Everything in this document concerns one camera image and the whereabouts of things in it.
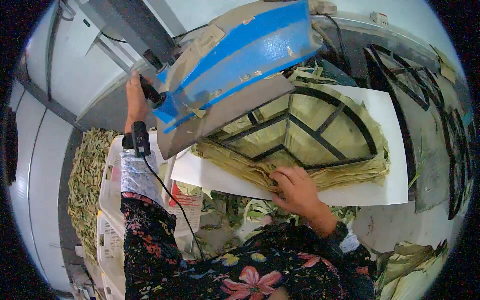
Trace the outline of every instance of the white board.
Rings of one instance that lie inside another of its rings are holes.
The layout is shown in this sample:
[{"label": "white board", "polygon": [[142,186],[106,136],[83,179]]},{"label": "white board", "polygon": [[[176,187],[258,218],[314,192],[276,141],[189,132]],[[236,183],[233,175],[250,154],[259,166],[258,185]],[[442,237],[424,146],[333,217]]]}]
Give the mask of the white board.
[{"label": "white board", "polygon": [[[390,95],[385,92],[350,86],[327,85],[348,96],[357,104],[365,103],[371,117],[382,128],[388,141],[391,160],[390,173],[383,186],[375,183],[352,184],[343,188],[320,192],[319,198],[327,205],[368,206],[402,204],[408,201],[407,159],[403,147],[402,132]],[[269,192],[242,180],[207,159],[191,154],[190,150],[179,153],[173,167],[173,180],[250,198],[271,200]]]}]

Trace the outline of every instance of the paper scrap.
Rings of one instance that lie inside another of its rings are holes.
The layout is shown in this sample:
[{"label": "paper scrap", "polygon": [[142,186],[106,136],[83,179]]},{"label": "paper scrap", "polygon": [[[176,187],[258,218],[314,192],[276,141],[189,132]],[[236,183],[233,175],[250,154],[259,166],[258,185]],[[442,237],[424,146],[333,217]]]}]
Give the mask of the paper scrap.
[{"label": "paper scrap", "polygon": [[441,52],[437,47],[430,45],[438,55],[438,61],[440,62],[440,73],[453,84],[456,82],[456,72],[453,63],[448,57]]}]

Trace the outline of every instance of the white plastic basket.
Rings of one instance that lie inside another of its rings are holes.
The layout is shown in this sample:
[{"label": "white plastic basket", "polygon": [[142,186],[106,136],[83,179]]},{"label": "white plastic basket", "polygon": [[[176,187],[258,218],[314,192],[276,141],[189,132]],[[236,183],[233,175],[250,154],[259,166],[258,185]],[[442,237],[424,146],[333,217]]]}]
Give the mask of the white plastic basket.
[{"label": "white plastic basket", "polygon": [[117,294],[117,290],[113,286],[112,281],[102,273],[102,282],[103,282],[103,290],[105,291],[105,296],[107,300],[124,300],[125,296]]},{"label": "white plastic basket", "polygon": [[[157,143],[157,132],[149,132],[150,149],[155,152],[158,166],[167,163],[160,153]],[[115,231],[123,239],[125,236],[125,220],[120,211],[120,189],[121,189],[121,161],[120,152],[123,151],[122,146],[123,135],[117,136],[110,147],[105,168],[103,170],[102,185],[100,187],[99,203],[100,208],[106,213],[111,221]]]},{"label": "white plastic basket", "polygon": [[97,259],[105,279],[105,294],[113,299],[125,300],[125,271],[123,270],[125,256],[123,254],[123,239],[111,225],[111,219],[101,210],[96,223]]}]

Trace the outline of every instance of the pile of dried leaves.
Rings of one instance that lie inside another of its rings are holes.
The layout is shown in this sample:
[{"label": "pile of dried leaves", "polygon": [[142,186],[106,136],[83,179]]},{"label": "pile of dried leaves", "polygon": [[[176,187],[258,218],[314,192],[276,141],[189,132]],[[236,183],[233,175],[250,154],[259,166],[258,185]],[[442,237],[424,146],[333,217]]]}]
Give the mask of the pile of dried leaves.
[{"label": "pile of dried leaves", "polygon": [[108,151],[117,135],[120,133],[95,128],[84,132],[82,144],[75,152],[68,181],[68,214],[87,258],[96,264],[98,196]]}]

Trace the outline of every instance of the light blue patterned sleeve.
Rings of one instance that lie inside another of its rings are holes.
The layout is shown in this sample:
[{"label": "light blue patterned sleeve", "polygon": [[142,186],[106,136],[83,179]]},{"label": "light blue patterned sleeve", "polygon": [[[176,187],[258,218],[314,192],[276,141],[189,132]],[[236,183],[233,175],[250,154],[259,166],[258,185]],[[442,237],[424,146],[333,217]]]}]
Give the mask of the light blue patterned sleeve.
[{"label": "light blue patterned sleeve", "polygon": [[349,229],[347,237],[340,243],[340,249],[343,253],[349,253],[355,251],[359,246],[360,242],[357,240],[357,235]]},{"label": "light blue patterned sleeve", "polygon": [[[158,180],[150,172],[143,157],[136,157],[134,150],[120,153],[121,157],[121,192],[132,192],[163,205],[163,200],[158,191]],[[150,167],[158,174],[155,153],[146,157]]]}]

